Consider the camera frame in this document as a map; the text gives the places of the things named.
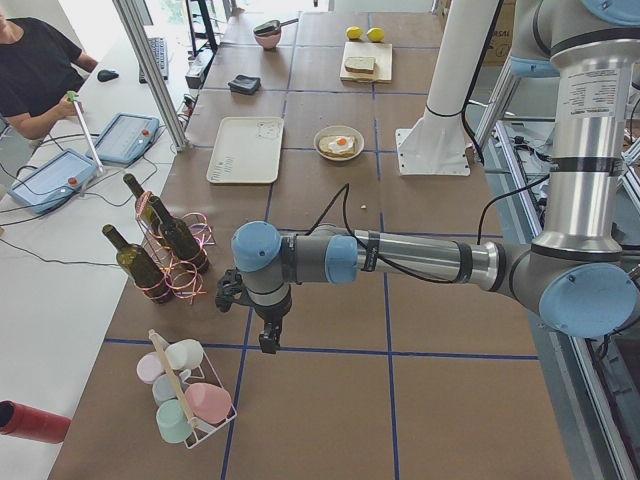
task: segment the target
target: red can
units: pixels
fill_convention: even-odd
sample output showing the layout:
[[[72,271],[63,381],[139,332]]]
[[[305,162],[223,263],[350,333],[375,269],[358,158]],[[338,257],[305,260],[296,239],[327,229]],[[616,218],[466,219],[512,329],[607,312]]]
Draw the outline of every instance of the red can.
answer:
[[[60,443],[71,420],[55,413],[5,400],[0,402],[0,434],[46,443]]]

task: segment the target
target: hand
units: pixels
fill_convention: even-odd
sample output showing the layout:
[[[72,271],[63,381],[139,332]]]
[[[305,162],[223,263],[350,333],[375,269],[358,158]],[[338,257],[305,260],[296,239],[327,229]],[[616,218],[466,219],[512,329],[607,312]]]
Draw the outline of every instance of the hand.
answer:
[[[60,99],[58,104],[54,107],[58,116],[60,118],[72,117],[77,115],[76,108],[73,106],[73,103],[69,101],[67,96],[65,95]]]

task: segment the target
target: lemon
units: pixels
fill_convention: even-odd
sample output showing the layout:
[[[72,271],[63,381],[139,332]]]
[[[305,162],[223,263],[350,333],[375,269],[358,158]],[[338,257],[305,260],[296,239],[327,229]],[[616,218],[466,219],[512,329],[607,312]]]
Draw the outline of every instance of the lemon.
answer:
[[[381,42],[384,38],[384,30],[380,27],[373,27],[367,32],[367,37],[369,37],[369,40],[372,42]]]
[[[347,28],[347,38],[349,40],[357,40],[362,35],[362,29],[360,27]]]

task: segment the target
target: blue joint cap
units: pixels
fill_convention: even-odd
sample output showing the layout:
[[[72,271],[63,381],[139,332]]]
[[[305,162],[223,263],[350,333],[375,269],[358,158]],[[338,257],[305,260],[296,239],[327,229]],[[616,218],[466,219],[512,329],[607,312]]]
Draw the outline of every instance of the blue joint cap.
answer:
[[[551,78],[558,77],[560,73],[548,60],[536,60],[532,58],[518,58],[511,56],[511,73],[517,77]]]
[[[331,237],[324,257],[324,272],[329,283],[351,283],[358,273],[358,245],[346,235]]]
[[[276,228],[266,222],[249,222],[231,239],[231,250],[236,267],[241,272],[256,272],[280,253],[281,237]]]
[[[638,0],[582,0],[593,15],[614,25],[640,27]]]
[[[620,267],[580,265],[556,278],[540,298],[540,318],[567,335],[600,337],[626,322],[638,291]]]

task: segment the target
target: person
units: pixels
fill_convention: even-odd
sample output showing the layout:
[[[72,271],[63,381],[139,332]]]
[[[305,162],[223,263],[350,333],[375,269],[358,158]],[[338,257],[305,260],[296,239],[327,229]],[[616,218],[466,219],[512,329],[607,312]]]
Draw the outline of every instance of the person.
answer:
[[[60,119],[76,115],[67,91],[98,62],[48,23],[6,19],[0,11],[0,115],[23,137],[44,137]]]

